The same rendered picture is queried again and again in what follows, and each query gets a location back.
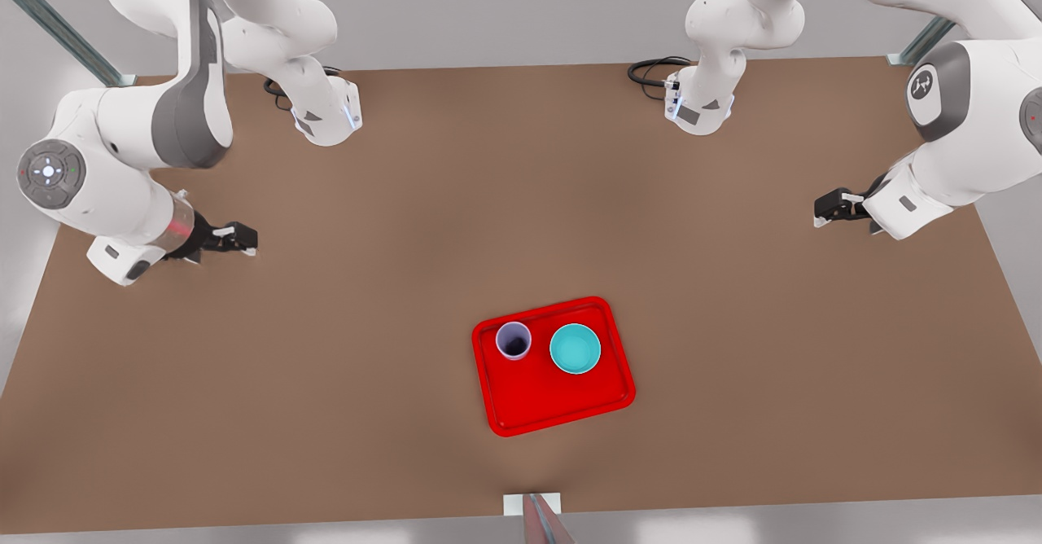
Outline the teal bowl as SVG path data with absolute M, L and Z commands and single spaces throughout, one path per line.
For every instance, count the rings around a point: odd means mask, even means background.
M 602 356 L 602 343 L 593 329 L 580 322 L 570 322 L 552 333 L 549 354 L 559 370 L 584 375 L 594 369 Z

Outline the lavender cup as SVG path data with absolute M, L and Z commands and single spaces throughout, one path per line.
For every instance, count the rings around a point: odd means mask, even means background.
M 528 354 L 532 344 L 532 333 L 524 322 L 511 321 L 502 324 L 495 333 L 495 345 L 499 354 L 510 361 L 520 361 Z

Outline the red plastic tray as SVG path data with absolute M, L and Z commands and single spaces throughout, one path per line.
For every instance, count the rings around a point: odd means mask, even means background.
M 524 322 L 532 333 L 531 348 L 520 361 L 504 358 L 495 345 L 495 333 L 511 321 Z M 602 356 L 584 375 L 559 370 L 549 354 L 552 333 L 570 322 L 593 329 L 602 343 Z M 622 410 L 630 406 L 637 395 L 613 310 L 601 296 L 485 320 L 474 327 L 471 343 L 485 418 L 492 432 L 500 437 L 536 432 Z

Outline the silver frame post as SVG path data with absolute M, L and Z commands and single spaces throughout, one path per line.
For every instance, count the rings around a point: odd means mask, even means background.
M 503 515 L 523 520 L 524 544 L 576 544 L 561 519 L 561 493 L 506 494 Z
M 914 38 L 900 53 L 886 55 L 886 61 L 891 66 L 911 66 L 922 61 L 924 55 L 936 47 L 956 27 L 954 22 L 936 16 L 922 31 Z
M 46 0 L 11 0 L 38 27 L 56 40 L 63 49 L 76 61 L 100 80 L 104 86 L 134 86 L 134 74 L 120 73 L 99 51 L 96 50 L 70 25 L 60 13 Z

